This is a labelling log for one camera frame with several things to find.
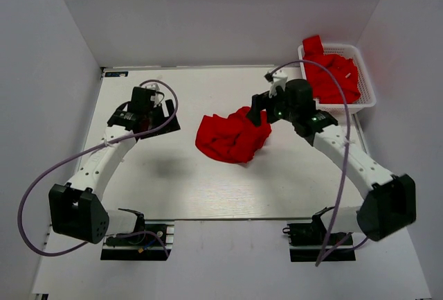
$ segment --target white basket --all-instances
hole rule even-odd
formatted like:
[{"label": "white basket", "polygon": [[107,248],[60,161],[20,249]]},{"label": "white basket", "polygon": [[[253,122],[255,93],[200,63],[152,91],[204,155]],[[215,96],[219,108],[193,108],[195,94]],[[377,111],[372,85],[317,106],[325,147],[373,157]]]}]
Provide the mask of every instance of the white basket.
[{"label": "white basket", "polygon": [[[323,44],[323,50],[325,54],[339,54],[347,59],[352,59],[355,66],[359,72],[359,91],[361,93],[360,98],[354,101],[352,104],[348,104],[349,112],[351,114],[357,113],[366,107],[372,107],[376,103],[376,98],[374,94],[374,89],[372,88],[371,81],[369,79],[368,71],[366,70],[365,63],[361,58],[360,51],[357,47],[345,44]],[[305,50],[303,45],[298,47],[298,58],[300,60],[305,56]],[[305,66],[300,63],[300,68],[302,69],[303,79],[306,80]],[[321,104],[316,100],[317,108],[325,110],[327,112],[335,114],[343,114],[345,108],[343,104]]]}]

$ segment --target table surface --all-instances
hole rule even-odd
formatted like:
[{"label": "table surface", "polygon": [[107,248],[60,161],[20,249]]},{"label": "table surface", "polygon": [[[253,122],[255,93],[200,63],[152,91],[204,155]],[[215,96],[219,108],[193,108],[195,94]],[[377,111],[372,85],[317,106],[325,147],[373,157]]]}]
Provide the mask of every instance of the table surface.
[{"label": "table surface", "polygon": [[[162,76],[180,100],[180,132],[137,143],[109,183],[107,207],[149,218],[303,217],[332,204],[340,172],[286,123],[273,126],[264,151],[243,167],[212,161],[194,146],[201,117],[228,115],[264,91],[263,68],[131,71],[105,78],[87,145],[132,87]],[[347,184],[344,205],[359,204]],[[291,263],[284,220],[175,222],[166,262],[100,261],[100,245],[43,258],[33,293],[69,299],[421,299],[430,297],[403,229],[356,253],[355,262]],[[354,241],[362,240],[354,235]],[[51,232],[46,251],[78,243]]]},{"label": "table surface", "polygon": [[[103,205],[134,209],[153,220],[306,218],[333,205],[341,171],[288,122],[272,125],[266,145],[247,165],[214,161],[195,147],[203,116],[226,117],[250,105],[253,94],[269,90],[266,71],[168,69],[103,78],[87,147],[100,141],[107,120],[130,99],[133,86],[147,79],[160,78],[176,91],[181,126],[178,132],[139,141],[129,151],[107,186]],[[287,72],[300,77],[299,69]],[[354,124],[351,138],[359,140]],[[342,206],[361,202],[347,181]]]}]

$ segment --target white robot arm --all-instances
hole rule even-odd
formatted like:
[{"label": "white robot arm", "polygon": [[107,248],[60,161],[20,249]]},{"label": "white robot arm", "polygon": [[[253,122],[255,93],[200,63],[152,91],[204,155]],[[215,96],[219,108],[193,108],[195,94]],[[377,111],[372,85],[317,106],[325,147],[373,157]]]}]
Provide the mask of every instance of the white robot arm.
[{"label": "white robot arm", "polygon": [[[168,120],[158,99],[159,87],[134,87],[131,101],[118,107],[108,121],[101,143],[105,147],[89,156],[79,171],[65,185],[56,184],[49,192],[49,206],[53,230],[92,243],[105,236],[143,230],[142,213],[118,209],[106,210],[101,205],[106,186],[123,157],[138,139],[130,138],[109,144],[122,136],[145,132]],[[174,113],[172,100],[165,101],[169,114]],[[176,117],[155,134],[139,139],[179,130]]]},{"label": "white robot arm", "polygon": [[[342,168],[345,135],[331,114],[316,109],[311,85],[306,80],[287,82],[282,70],[265,78],[271,83],[271,89],[252,97],[247,114],[252,123],[260,125],[260,112],[265,109],[268,123],[280,119],[289,121],[299,136]],[[364,201],[362,206],[339,208],[332,233],[359,232],[378,241],[415,221],[415,183],[408,175],[394,175],[352,142],[346,167],[347,177]],[[294,238],[303,245],[321,243],[333,208],[324,208],[313,215],[311,231],[302,228],[291,238],[292,243]]]}]

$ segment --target purple cable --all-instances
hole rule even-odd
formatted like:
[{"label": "purple cable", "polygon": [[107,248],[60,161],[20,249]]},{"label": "purple cable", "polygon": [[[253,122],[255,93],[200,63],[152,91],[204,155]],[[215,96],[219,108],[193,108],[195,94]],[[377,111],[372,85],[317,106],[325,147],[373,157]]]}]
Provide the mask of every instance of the purple cable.
[{"label": "purple cable", "polygon": [[336,198],[335,205],[334,205],[334,210],[332,211],[331,222],[329,223],[325,238],[323,239],[323,243],[321,245],[320,253],[318,254],[318,257],[317,257],[316,267],[318,267],[320,265],[320,263],[326,258],[326,256],[331,254],[335,250],[335,248],[332,247],[330,250],[328,250],[327,254],[325,253],[326,245],[329,242],[329,237],[331,236],[332,227],[334,226],[335,219],[337,218],[338,207],[340,205],[341,196],[343,195],[343,188],[345,187],[346,172],[347,172],[347,159],[349,157],[349,140],[350,140],[350,136],[351,136],[351,119],[350,119],[350,114],[349,114],[349,108],[347,107],[346,97],[345,97],[345,94],[343,93],[343,90],[341,89],[340,84],[337,82],[337,79],[334,77],[334,75],[332,75],[331,71],[327,70],[327,68],[325,68],[321,64],[314,62],[314,61],[310,61],[310,60],[295,60],[295,61],[291,61],[286,64],[283,64],[281,66],[278,66],[277,68],[272,70],[271,75],[273,75],[277,70],[280,70],[281,68],[288,66],[290,64],[293,64],[293,63],[313,64],[313,65],[317,66],[318,68],[321,68],[322,70],[327,72],[327,74],[331,77],[334,84],[337,86],[338,92],[340,93],[341,98],[343,99],[343,106],[345,108],[345,115],[346,115],[345,154],[343,156],[343,166],[341,168],[342,171],[341,171],[340,185],[338,186],[338,193],[337,193],[337,198]]},{"label": "purple cable", "polygon": [[[147,83],[159,83],[161,85],[163,85],[164,87],[166,87],[172,94],[172,96],[174,97],[175,100],[175,109],[174,112],[170,115],[170,117],[161,125],[159,125],[158,127],[155,127],[151,130],[147,130],[145,132],[139,132],[138,134],[128,134],[126,136],[121,136],[118,137],[116,139],[113,139],[111,141],[108,141],[108,144],[115,144],[121,141],[125,141],[127,139],[136,139],[138,137],[144,136],[146,134],[151,134],[153,132],[158,132],[160,129],[162,129],[163,127],[165,127],[169,122],[172,121],[172,119],[175,117],[175,115],[177,114],[177,110],[179,108],[179,99],[177,98],[177,95],[175,94],[174,90],[167,85],[164,82],[161,82],[160,80],[146,80],[145,82],[142,82],[139,86],[142,87],[143,85],[147,84]],[[38,249],[36,246],[34,246],[31,241],[28,239],[28,236],[25,233],[25,230],[23,228],[23,209],[26,203],[26,200],[30,194],[30,192],[34,189],[34,187],[45,177],[47,176],[49,173],[53,172],[54,170],[56,170],[57,168],[59,168],[60,166],[63,166],[64,164],[67,164],[70,161],[73,161],[74,159],[77,159],[79,157],[82,157],[84,155],[87,155],[88,153],[103,149],[104,147],[106,147],[107,145],[105,143],[101,143],[98,144],[96,146],[93,146],[92,148],[89,148],[83,152],[79,152],[73,156],[70,156],[69,158],[66,158],[65,160],[62,160],[61,162],[55,164],[54,166],[48,168],[47,170],[45,170],[41,175],[39,175],[37,177],[37,179],[35,179],[30,186],[28,187],[28,189],[26,189],[25,193],[23,194],[23,197],[21,198],[20,201],[20,205],[19,205],[19,211],[17,214],[17,224],[19,227],[19,233],[21,238],[23,239],[23,241],[26,243],[26,245],[36,254],[39,254],[41,256],[46,256],[46,257],[55,257],[55,256],[61,256],[61,255],[65,255],[67,253],[73,252],[74,250],[83,247],[85,244],[87,244],[87,242],[82,242],[79,245],[72,247],[70,249],[64,250],[62,252],[56,252],[56,253],[47,253],[47,252],[43,252],[42,250]]]},{"label": "purple cable", "polygon": [[154,236],[157,239],[157,241],[160,243],[160,246],[162,246],[163,250],[165,251],[166,258],[169,257],[169,253],[168,253],[168,250],[166,249],[165,243],[154,232],[151,232],[151,231],[139,231],[139,232],[134,232],[134,233],[129,233],[129,234],[117,234],[116,238],[130,238],[131,236],[139,236],[141,234],[149,234],[150,236]]},{"label": "purple cable", "polygon": [[368,240],[369,240],[368,237],[364,238],[357,246],[353,246],[353,248],[349,248],[347,251],[359,249],[361,246],[363,246],[365,243],[367,243]]}]

